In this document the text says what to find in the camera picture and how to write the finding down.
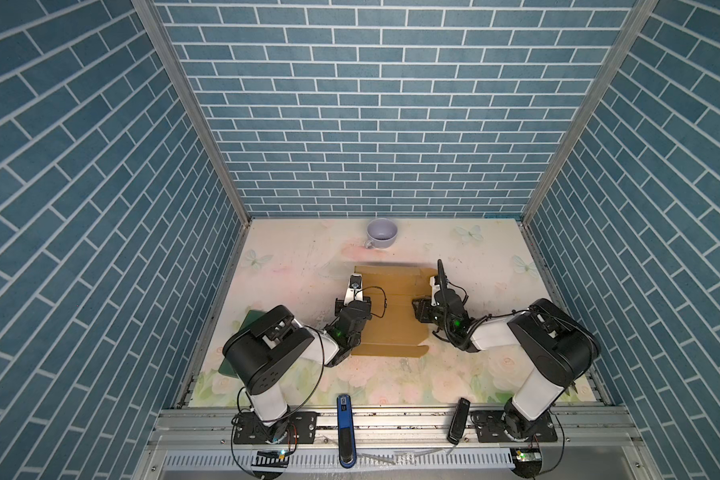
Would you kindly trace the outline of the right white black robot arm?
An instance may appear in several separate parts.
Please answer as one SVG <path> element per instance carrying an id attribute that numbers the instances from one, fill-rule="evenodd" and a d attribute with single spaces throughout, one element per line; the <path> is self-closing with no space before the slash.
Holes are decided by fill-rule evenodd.
<path id="1" fill-rule="evenodd" d="M 435 336 L 467 353 L 519 346 L 533 365 L 519 391 L 504 406 L 500 424 L 506 435 L 524 441 L 549 423 L 549 408 L 586 373 L 600 345 L 581 324 L 546 298 L 520 311 L 471 317 L 466 299 L 439 287 L 414 299 L 415 319 L 436 326 Z"/>

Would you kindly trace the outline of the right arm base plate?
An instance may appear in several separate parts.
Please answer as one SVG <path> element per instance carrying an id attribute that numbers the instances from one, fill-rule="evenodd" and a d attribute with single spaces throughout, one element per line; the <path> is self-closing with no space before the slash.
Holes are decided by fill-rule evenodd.
<path id="1" fill-rule="evenodd" d="M 472 410 L 469 419 L 475 427 L 480 443 L 558 441 L 558 434 L 549 411 L 536 420 L 527 420 L 515 411 Z"/>

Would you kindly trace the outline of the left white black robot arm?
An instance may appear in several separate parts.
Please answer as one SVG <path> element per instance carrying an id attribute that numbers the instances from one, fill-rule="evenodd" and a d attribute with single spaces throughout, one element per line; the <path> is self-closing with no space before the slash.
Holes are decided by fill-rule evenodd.
<path id="1" fill-rule="evenodd" d="M 243 325 L 222 347 L 221 375 L 237 378 L 265 427 L 289 416 L 279 385 L 299 359 L 334 367 L 361 343 L 361 333 L 372 318 L 371 301 L 363 297 L 336 303 L 334 320 L 321 330 L 299 322 L 279 305 Z"/>

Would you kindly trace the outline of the brown cardboard box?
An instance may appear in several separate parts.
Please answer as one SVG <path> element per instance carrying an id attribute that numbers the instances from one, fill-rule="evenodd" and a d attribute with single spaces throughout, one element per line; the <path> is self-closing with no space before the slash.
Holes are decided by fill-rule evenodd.
<path id="1" fill-rule="evenodd" d="M 431 296 L 432 268 L 394 265 L 358 265 L 364 297 L 374 316 L 362 333 L 353 356 L 421 358 L 428 351 L 429 327 L 415 318 L 413 301 Z"/>

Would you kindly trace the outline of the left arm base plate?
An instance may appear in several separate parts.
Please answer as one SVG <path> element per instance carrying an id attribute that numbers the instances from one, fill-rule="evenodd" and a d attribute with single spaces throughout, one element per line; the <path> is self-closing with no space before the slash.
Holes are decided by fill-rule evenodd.
<path id="1" fill-rule="evenodd" d="M 286 444 L 290 442 L 313 444 L 317 429 L 318 414 L 300 411 L 272 425 L 265 425 L 254 412 L 237 415 L 233 440 L 241 445 Z"/>

